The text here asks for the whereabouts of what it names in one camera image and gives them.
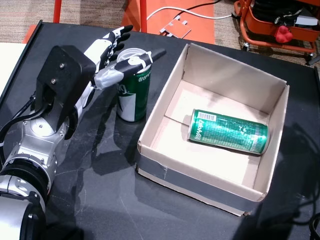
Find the electrical wire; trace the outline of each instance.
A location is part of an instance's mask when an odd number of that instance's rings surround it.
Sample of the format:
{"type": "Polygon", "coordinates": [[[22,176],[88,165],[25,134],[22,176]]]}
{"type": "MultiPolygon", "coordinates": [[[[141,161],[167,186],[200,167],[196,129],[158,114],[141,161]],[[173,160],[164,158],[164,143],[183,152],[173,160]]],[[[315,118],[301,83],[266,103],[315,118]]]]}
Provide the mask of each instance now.
{"type": "MultiPolygon", "coordinates": [[[[203,7],[203,6],[208,6],[208,5],[213,5],[213,4],[217,4],[221,2],[221,0],[217,0],[217,1],[214,1],[214,2],[208,2],[208,3],[203,3],[203,4],[199,4],[199,5],[196,5],[196,6],[192,6],[192,7],[189,7],[187,8],[186,10],[192,10],[192,9],[196,9],[196,8],[199,8],[199,7],[203,7]]],[[[177,15],[174,16],[173,19],[175,19],[176,17],[178,17],[179,15],[183,14],[185,11],[181,11],[179,12],[177,15]]]]}
{"type": "Polygon", "coordinates": [[[38,118],[41,114],[44,113],[44,111],[48,108],[48,104],[45,103],[38,111],[31,113],[29,115],[25,115],[25,116],[18,116],[12,120],[10,120],[9,122],[7,122],[0,130],[0,162],[2,167],[4,166],[6,159],[5,159],[5,154],[4,154],[4,142],[5,142],[5,137],[7,132],[9,131],[9,129],[11,128],[11,126],[13,124],[16,124],[20,121],[24,121],[24,120],[33,120],[38,118]]]}
{"type": "Polygon", "coordinates": [[[11,120],[21,116],[21,114],[23,114],[28,109],[28,107],[30,107],[30,105],[35,101],[35,99],[36,99],[36,92],[34,92],[30,96],[29,101],[26,102],[26,104],[11,118],[11,120]]]}
{"type": "Polygon", "coordinates": [[[155,10],[154,12],[152,12],[147,18],[146,20],[148,21],[149,18],[151,18],[154,14],[156,14],[157,12],[161,11],[161,10],[164,10],[164,9],[174,9],[174,10],[179,10],[179,11],[182,11],[182,12],[186,12],[188,14],[192,14],[192,15],[195,15],[195,16],[198,16],[200,18],[205,18],[205,19],[213,19],[213,20],[218,20],[218,19],[225,19],[225,18],[229,18],[231,17],[231,14],[230,15],[227,15],[227,16],[204,16],[204,15],[201,15],[201,14],[198,14],[198,13],[195,13],[193,11],[189,11],[187,9],[183,9],[183,8],[180,8],[180,7],[175,7],[175,6],[164,6],[164,7],[161,7],[157,10],[155,10]]]}

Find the green can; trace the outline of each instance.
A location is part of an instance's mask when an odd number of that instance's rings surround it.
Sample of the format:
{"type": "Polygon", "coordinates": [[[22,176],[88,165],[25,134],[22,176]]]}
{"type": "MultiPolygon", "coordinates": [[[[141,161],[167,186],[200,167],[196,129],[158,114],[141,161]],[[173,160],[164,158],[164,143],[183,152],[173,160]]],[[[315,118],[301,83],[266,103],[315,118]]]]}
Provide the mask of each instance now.
{"type": "MultiPolygon", "coordinates": [[[[145,54],[140,48],[123,50],[116,61],[120,62],[133,56],[145,54]]],[[[117,114],[128,122],[136,122],[147,113],[147,102],[151,77],[151,65],[140,70],[136,75],[123,79],[117,84],[117,114]]]]}
{"type": "Polygon", "coordinates": [[[188,133],[191,141],[254,154],[266,151],[269,138],[262,123],[198,109],[193,110],[188,133]]]}

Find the black table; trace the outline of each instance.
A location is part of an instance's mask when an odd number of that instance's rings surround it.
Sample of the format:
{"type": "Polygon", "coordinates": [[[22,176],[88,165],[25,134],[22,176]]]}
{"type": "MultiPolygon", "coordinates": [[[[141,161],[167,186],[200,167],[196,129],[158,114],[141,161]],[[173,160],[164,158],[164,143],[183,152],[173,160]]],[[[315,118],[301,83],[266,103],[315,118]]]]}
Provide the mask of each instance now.
{"type": "MultiPolygon", "coordinates": [[[[110,29],[42,23],[11,81],[0,109],[0,126],[28,100],[51,48],[74,45],[81,51],[110,29]]],[[[126,48],[165,48],[152,67],[147,116],[189,40],[133,32],[126,48]]],[[[146,123],[116,115],[116,89],[96,94],[71,140],[59,154],[59,167],[47,203],[47,239],[224,240],[309,239],[305,224],[319,208],[320,108],[312,68],[197,43],[287,81],[290,94],[271,188],[248,216],[234,216],[154,183],[135,172],[134,154],[146,123]]],[[[5,152],[20,140],[17,125],[5,152]]]]}

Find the open cardboard box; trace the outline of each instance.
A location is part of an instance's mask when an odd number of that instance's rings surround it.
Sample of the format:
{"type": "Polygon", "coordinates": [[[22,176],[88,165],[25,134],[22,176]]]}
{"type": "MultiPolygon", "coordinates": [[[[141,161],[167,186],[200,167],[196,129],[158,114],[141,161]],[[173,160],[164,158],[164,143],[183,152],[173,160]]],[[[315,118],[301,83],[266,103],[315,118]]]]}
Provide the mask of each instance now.
{"type": "Polygon", "coordinates": [[[285,121],[284,80],[191,44],[183,49],[138,141],[139,174],[242,215],[269,191],[285,121]],[[187,140],[193,109],[268,125],[262,155],[187,140]]]}

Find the orange cart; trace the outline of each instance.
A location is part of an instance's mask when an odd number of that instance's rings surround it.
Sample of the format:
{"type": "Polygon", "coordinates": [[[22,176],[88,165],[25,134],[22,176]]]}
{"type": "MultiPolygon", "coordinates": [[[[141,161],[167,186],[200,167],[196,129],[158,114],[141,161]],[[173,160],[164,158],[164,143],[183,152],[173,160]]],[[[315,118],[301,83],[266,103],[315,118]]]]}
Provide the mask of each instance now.
{"type": "MultiPolygon", "coordinates": [[[[308,3],[311,5],[315,5],[320,7],[319,0],[300,0],[300,2],[308,3]]],[[[257,41],[248,37],[245,23],[247,28],[255,33],[261,35],[270,35],[274,36],[279,28],[278,25],[272,22],[266,22],[258,20],[254,17],[252,8],[250,7],[252,0],[238,0],[234,3],[234,13],[236,17],[240,17],[240,29],[242,36],[245,40],[243,45],[243,50],[249,51],[250,45],[262,46],[262,47],[271,47],[271,48],[279,48],[279,49],[287,49],[298,52],[308,53],[309,58],[312,58],[314,53],[316,52],[316,44],[315,41],[320,34],[320,30],[306,29],[295,26],[288,26],[290,32],[292,33],[292,39],[310,42],[311,48],[307,47],[299,47],[293,46],[290,44],[282,44],[282,43],[272,43],[267,41],[257,41]]]]}

